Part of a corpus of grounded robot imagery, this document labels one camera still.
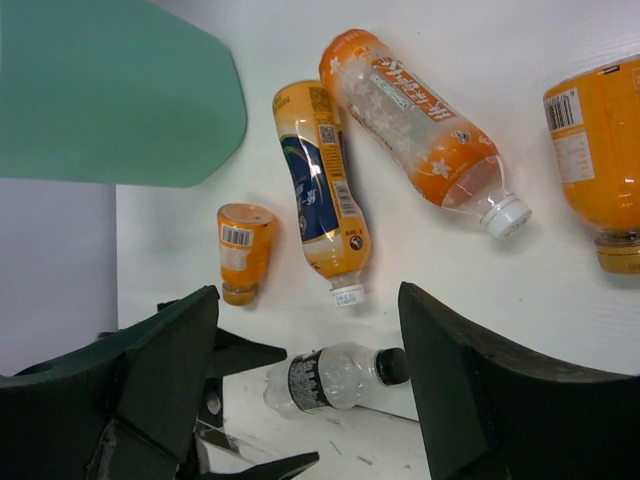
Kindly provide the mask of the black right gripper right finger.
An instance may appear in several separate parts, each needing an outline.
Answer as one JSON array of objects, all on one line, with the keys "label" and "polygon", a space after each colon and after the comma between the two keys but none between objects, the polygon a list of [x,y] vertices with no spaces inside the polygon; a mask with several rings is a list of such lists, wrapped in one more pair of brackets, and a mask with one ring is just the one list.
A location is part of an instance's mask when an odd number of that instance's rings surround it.
[{"label": "black right gripper right finger", "polygon": [[539,353],[404,282],[401,334],[434,479],[635,479],[639,379]]}]

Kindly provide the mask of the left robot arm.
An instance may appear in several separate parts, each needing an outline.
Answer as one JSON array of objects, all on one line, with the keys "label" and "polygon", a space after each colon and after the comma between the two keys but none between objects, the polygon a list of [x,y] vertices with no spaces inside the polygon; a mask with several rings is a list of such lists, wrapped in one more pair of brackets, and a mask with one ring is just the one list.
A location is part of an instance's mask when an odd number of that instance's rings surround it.
[{"label": "left robot arm", "polygon": [[98,479],[305,479],[318,452],[279,445],[258,400],[284,350],[218,325],[219,302],[174,301],[102,340],[118,345]]}]

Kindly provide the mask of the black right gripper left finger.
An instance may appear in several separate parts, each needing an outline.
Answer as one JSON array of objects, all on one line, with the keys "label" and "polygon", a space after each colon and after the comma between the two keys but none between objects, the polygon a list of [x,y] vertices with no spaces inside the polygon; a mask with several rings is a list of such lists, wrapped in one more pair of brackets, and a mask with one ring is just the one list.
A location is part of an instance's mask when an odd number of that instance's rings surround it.
[{"label": "black right gripper left finger", "polygon": [[219,295],[1,379],[4,479],[171,479],[191,445]]}]

